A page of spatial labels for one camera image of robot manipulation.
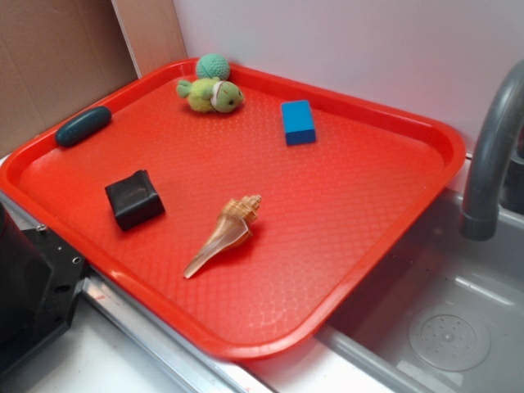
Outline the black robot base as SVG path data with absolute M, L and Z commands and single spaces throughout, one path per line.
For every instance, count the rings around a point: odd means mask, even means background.
M 1 208 L 1 376 L 72 324 L 87 264 L 45 226 L 21 229 Z

